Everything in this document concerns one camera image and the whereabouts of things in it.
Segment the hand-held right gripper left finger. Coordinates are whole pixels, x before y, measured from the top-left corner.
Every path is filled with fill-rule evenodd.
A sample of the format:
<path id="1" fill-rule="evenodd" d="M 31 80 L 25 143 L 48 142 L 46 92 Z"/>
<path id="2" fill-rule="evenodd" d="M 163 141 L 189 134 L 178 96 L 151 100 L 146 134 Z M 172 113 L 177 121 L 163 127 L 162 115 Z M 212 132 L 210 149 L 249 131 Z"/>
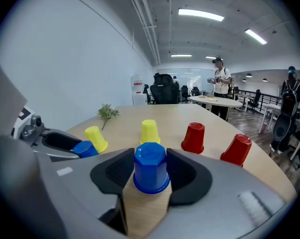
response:
<path id="1" fill-rule="evenodd" d="M 52 162 L 38 154 L 40 177 L 54 217 L 49 239 L 128 239 L 123 189 L 134 169 L 134 148 Z"/>

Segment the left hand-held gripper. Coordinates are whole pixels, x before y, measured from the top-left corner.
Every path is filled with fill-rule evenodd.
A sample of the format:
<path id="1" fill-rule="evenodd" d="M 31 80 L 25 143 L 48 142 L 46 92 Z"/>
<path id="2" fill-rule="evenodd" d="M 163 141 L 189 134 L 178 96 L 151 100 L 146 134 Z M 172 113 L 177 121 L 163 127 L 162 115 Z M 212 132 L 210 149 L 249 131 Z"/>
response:
<path id="1" fill-rule="evenodd" d="M 23 140 L 29 146 L 32 146 L 41 135 L 43 145 L 32 146 L 31 148 L 34 152 L 48 155 L 51 161 L 80 158 L 77 154 L 66 150 L 72 150 L 82 140 L 60 130 L 49 130 L 48 132 L 44 130 L 45 126 L 41 116 L 36 115 L 32 109 L 24 106 L 14 123 L 11 136 L 13 139 Z"/>

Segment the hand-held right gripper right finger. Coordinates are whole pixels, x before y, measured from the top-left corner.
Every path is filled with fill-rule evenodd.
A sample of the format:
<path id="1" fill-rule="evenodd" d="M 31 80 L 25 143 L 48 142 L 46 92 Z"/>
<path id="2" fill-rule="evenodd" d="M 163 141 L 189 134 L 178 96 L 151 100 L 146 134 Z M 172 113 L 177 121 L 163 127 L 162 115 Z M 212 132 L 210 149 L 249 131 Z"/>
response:
<path id="1" fill-rule="evenodd" d="M 292 206 L 244 168 L 167 149 L 172 193 L 150 239 L 264 239 Z"/>

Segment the blue paper cup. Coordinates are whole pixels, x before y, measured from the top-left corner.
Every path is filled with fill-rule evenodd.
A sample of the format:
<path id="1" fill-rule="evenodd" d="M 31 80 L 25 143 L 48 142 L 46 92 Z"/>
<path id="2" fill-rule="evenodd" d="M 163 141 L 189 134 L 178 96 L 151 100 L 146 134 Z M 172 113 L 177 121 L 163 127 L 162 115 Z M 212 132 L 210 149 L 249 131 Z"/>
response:
<path id="1" fill-rule="evenodd" d="M 98 151 L 89 140 L 79 142 L 72 148 L 72 151 L 78 155 L 79 158 L 87 158 L 99 155 Z"/>
<path id="2" fill-rule="evenodd" d="M 158 194 L 170 183 L 166 170 L 165 148 L 156 142 L 145 142 L 138 146 L 134 155 L 133 181 L 145 194 Z"/>

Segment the yellow paper cup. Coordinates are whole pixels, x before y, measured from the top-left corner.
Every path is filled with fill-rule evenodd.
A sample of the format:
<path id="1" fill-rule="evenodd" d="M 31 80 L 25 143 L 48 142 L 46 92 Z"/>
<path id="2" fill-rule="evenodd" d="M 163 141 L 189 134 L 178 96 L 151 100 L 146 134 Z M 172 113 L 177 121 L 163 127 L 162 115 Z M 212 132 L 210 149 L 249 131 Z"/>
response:
<path id="1" fill-rule="evenodd" d="M 146 119 L 142 121 L 140 144 L 144 144 L 146 142 L 156 142 L 158 144 L 161 142 L 157 130 L 157 124 L 153 119 Z"/>
<path id="2" fill-rule="evenodd" d="M 95 149 L 101 153 L 105 151 L 108 147 L 108 142 L 103 137 L 98 126 L 91 126 L 85 129 L 86 139 L 91 141 Z"/>

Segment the red paper cup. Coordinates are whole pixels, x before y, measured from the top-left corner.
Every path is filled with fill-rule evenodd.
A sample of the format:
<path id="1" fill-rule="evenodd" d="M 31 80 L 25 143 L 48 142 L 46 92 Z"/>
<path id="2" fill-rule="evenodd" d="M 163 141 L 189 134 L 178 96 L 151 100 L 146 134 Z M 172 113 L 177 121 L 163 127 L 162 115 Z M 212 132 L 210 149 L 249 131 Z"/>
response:
<path id="1" fill-rule="evenodd" d="M 251 146 L 252 140 L 248 136 L 236 134 L 226 151 L 221 154 L 220 160 L 243 167 Z"/>
<path id="2" fill-rule="evenodd" d="M 186 135 L 181 143 L 184 151 L 201 154 L 204 151 L 205 126 L 198 122 L 188 125 Z"/>

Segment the artificial flower sprig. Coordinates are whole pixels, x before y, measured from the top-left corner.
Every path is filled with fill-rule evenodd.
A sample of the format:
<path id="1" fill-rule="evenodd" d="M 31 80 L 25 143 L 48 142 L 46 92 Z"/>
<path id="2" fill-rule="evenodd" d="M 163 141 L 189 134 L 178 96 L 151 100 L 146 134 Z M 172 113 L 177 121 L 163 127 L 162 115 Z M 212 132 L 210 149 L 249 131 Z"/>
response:
<path id="1" fill-rule="evenodd" d="M 118 108 L 113 108 L 110 104 L 102 104 L 102 107 L 97 111 L 97 115 L 104 121 L 102 130 L 104 129 L 108 120 L 115 118 L 119 114 L 120 111 Z"/>

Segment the white water dispenser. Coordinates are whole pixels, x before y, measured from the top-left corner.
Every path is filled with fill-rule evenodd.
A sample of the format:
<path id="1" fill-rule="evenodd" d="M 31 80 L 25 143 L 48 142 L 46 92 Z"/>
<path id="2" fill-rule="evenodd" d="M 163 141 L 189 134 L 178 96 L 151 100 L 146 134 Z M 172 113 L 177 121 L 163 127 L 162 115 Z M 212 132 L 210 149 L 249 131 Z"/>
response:
<path id="1" fill-rule="evenodd" d="M 148 104 L 146 93 L 144 93 L 143 77 L 139 74 L 134 74 L 131 77 L 132 100 L 134 106 L 144 106 Z"/>

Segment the round beige table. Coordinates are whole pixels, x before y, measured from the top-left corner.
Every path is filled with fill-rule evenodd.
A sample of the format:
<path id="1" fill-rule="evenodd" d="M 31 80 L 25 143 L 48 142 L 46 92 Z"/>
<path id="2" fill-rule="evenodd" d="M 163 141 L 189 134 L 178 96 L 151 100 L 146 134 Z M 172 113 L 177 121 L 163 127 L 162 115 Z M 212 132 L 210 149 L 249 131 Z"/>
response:
<path id="1" fill-rule="evenodd" d="M 212 106 L 220 106 L 220 107 L 227 107 L 227 108 L 238 108 L 242 106 L 242 103 L 233 99 L 226 99 L 221 97 L 211 97 L 211 98 L 217 98 L 217 102 L 211 102 L 208 101 L 208 98 L 199 98 L 198 96 L 192 96 L 189 97 L 189 99 L 195 103 L 202 103 L 202 104 L 208 104 Z"/>

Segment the black desk chair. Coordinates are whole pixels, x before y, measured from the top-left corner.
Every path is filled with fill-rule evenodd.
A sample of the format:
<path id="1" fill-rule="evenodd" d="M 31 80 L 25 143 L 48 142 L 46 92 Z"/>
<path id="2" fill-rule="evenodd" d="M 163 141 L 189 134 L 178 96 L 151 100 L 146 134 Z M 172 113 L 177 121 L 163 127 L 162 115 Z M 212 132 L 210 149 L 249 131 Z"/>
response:
<path id="1" fill-rule="evenodd" d="M 260 96 L 261 96 L 261 91 L 260 89 L 257 89 L 254 98 L 248 101 L 248 105 L 251 107 L 253 113 L 255 113 L 255 108 L 259 106 Z"/>

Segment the white desk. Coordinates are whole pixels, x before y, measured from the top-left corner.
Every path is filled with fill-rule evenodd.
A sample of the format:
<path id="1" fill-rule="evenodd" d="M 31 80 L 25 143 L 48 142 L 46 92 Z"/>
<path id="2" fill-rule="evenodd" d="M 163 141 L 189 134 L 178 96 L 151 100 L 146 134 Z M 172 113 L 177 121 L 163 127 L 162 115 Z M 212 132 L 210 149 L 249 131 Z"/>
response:
<path id="1" fill-rule="evenodd" d="M 265 104 L 264 108 L 265 108 L 265 110 L 264 110 L 263 117 L 261 120 L 261 125 L 259 126 L 258 134 L 262 134 L 262 132 L 264 131 L 265 119 L 266 119 L 268 112 L 270 112 L 271 116 L 270 116 L 270 121 L 266 124 L 266 129 L 267 129 L 267 131 L 269 131 L 271 129 L 271 126 L 274 121 L 274 116 L 279 115 L 281 106 L 274 105 L 274 104 Z"/>

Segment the black railing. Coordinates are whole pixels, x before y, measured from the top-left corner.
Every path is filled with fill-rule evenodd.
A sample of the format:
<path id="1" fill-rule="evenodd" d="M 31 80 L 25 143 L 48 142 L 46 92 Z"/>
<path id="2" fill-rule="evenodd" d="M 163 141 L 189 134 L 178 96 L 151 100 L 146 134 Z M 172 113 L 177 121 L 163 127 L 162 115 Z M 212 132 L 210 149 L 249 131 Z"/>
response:
<path id="1" fill-rule="evenodd" d="M 256 92 L 239 90 L 239 94 L 246 95 L 246 96 L 255 96 Z M 259 98 L 259 107 L 262 107 L 265 104 L 280 105 L 281 103 L 282 103 L 281 97 L 272 96 L 269 94 L 261 93 Z"/>

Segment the black office chair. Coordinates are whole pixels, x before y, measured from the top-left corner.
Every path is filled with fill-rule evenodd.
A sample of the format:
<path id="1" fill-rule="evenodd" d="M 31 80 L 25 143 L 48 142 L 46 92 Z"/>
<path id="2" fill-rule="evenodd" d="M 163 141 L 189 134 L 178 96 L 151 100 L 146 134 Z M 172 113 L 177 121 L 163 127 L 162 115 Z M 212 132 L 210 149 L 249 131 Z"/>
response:
<path id="1" fill-rule="evenodd" d="M 179 85 L 173 81 L 170 74 L 156 73 L 150 91 L 157 105 L 177 104 Z"/>

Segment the white ceiling pipes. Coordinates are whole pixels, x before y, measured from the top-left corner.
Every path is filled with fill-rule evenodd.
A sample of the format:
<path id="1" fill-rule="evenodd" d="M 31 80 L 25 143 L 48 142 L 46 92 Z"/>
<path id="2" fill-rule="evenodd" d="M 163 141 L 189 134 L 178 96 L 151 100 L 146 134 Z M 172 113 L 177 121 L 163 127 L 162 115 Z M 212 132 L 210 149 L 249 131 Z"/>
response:
<path id="1" fill-rule="evenodd" d="M 158 35 L 154 13 L 150 4 L 150 0 L 131 0 L 137 16 L 141 22 L 142 29 L 145 33 L 147 42 L 150 46 L 151 53 L 154 58 L 154 63 L 160 65 L 161 57 L 158 48 Z"/>

